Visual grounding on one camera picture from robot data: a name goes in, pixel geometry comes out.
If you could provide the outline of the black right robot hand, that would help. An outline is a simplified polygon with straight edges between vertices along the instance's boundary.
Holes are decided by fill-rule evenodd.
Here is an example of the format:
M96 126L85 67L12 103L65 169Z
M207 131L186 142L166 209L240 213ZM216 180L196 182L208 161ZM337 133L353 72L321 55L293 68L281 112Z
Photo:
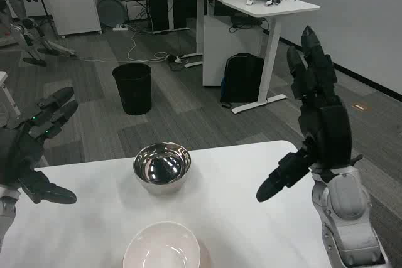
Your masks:
M294 46L286 57L293 77L291 89L301 100L298 118L303 134L303 146L288 153L278 167L261 184L256 199L264 202L284 187L290 188L315 166L324 182L335 177L335 169L344 168L355 161L351 158L352 131L349 115L341 98L335 93L337 77L330 55L310 26L301 36L302 52Z

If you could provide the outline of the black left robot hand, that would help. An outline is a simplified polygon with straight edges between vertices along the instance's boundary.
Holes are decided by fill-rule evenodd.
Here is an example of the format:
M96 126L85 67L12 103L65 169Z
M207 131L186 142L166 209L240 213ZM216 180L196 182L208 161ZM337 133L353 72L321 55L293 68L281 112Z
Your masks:
M73 192L51 183L43 172L36 170L45 141L61 133L77 111L73 96L73 87L61 88L1 127L1 184L21 188L36 204L43 200L59 204L77 201Z

